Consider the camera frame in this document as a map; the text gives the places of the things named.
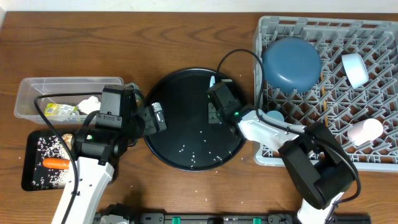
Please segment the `light blue plastic knife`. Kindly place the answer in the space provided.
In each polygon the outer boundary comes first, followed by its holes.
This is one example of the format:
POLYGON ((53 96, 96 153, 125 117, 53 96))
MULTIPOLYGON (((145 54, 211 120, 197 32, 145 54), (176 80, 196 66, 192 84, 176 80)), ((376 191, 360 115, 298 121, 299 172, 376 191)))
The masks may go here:
POLYGON ((211 76, 210 78, 210 83, 209 83, 209 87, 211 88, 214 84, 215 84, 216 80, 215 80, 215 76, 211 76))

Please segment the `light blue cup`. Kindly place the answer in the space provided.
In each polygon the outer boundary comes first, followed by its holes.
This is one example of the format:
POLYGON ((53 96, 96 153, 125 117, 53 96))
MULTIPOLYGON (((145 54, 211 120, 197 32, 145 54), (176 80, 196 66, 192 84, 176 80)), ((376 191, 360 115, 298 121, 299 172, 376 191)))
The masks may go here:
POLYGON ((270 119, 273 120, 273 121, 278 120, 278 121, 280 121, 280 122, 284 122, 284 116, 283 116, 283 114, 280 113, 279 111, 276 111, 276 110, 268 111, 268 112, 266 113, 266 115, 267 115, 268 117, 270 117, 270 119))

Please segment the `white napkin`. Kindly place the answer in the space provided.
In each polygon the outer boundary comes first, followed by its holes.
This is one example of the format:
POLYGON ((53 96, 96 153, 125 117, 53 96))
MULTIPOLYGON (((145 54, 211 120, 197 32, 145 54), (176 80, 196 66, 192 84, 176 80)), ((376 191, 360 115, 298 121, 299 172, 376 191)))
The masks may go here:
POLYGON ((77 106, 77 110, 82 114, 90 114, 93 111, 100 109, 101 102, 96 96, 91 96, 86 100, 81 101, 77 106))

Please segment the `brown food scrap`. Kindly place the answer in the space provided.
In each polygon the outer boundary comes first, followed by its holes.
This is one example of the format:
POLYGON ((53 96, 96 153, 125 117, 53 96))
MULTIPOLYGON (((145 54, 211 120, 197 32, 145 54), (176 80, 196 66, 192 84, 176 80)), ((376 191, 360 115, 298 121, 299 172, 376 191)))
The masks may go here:
POLYGON ((63 139, 65 142, 68 142, 68 143, 71 143, 71 142, 72 142, 72 138, 73 138, 73 134, 64 134, 64 135, 62 136, 62 139, 63 139))

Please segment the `dark blue plate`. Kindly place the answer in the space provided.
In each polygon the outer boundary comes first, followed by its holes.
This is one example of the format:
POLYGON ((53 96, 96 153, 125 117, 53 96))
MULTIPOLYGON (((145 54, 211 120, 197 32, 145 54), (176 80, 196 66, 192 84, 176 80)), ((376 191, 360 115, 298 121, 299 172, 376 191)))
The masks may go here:
POLYGON ((298 38, 272 43, 262 54, 264 79, 284 93, 310 90, 322 71, 321 58, 312 44, 298 38))

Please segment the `green yellow snack wrapper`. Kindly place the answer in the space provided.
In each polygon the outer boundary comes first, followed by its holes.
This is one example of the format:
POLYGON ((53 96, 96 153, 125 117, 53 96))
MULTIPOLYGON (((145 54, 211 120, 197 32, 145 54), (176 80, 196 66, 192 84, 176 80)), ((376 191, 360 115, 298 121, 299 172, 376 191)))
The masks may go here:
POLYGON ((51 117, 54 121, 68 121, 75 119, 75 116, 79 116, 80 112, 76 106, 48 103, 44 115, 51 117))

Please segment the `orange carrot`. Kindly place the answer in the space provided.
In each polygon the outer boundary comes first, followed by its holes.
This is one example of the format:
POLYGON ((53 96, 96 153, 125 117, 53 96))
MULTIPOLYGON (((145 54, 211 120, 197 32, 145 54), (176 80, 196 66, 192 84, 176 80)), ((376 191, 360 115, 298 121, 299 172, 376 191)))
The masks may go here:
POLYGON ((57 159, 57 158, 45 158, 43 160, 43 166, 49 169, 69 169, 69 160, 57 159))

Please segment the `wooden chopstick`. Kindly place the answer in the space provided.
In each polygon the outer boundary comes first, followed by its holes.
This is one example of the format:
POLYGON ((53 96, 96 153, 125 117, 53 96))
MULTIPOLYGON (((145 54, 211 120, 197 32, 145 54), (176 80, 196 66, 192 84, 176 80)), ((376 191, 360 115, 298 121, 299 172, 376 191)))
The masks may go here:
MULTIPOLYGON (((323 81, 323 77, 324 77, 323 73, 321 72, 321 74, 320 74, 321 81, 323 81)), ((321 93, 322 93, 322 96, 325 95, 325 86, 322 86, 321 93)), ((323 101, 323 110, 327 111, 327 104, 326 104, 325 100, 323 101)), ((328 116, 327 115, 325 115, 325 117, 324 117, 324 123, 325 123, 325 126, 328 127, 328 116)))

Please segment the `light blue bowl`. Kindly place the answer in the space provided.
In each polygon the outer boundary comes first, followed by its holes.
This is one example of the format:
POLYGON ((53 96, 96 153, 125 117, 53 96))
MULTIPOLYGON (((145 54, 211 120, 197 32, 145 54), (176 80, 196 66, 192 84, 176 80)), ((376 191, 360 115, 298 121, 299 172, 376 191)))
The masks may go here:
POLYGON ((366 65, 359 53, 342 55, 341 59, 348 81, 354 89, 361 87, 369 80, 366 65))

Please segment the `pink cup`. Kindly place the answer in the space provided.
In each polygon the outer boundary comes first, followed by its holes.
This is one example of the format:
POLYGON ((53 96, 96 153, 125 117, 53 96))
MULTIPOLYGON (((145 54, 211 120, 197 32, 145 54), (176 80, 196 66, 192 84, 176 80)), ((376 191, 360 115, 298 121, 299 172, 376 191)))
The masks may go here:
POLYGON ((377 119, 369 118, 355 123, 353 127, 348 130, 347 135, 348 139, 353 142, 355 146, 360 146, 368 141, 377 139, 382 133, 382 123, 377 119))

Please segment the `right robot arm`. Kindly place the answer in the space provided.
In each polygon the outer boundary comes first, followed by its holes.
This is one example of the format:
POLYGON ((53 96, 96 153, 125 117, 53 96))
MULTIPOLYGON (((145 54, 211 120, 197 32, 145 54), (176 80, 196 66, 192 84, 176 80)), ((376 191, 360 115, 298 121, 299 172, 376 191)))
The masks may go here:
POLYGON ((279 153, 303 198, 300 223, 331 223, 339 204, 359 196, 358 170, 323 124, 289 124, 238 101, 210 105, 213 116, 237 135, 279 153))

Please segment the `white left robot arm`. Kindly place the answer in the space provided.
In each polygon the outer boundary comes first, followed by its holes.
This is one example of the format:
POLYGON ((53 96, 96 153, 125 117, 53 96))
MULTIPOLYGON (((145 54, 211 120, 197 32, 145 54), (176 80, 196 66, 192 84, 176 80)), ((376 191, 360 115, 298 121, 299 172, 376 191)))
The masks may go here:
POLYGON ((160 103, 116 114, 91 112, 72 139, 75 156, 53 223, 92 223, 119 158, 138 139, 165 129, 160 103))

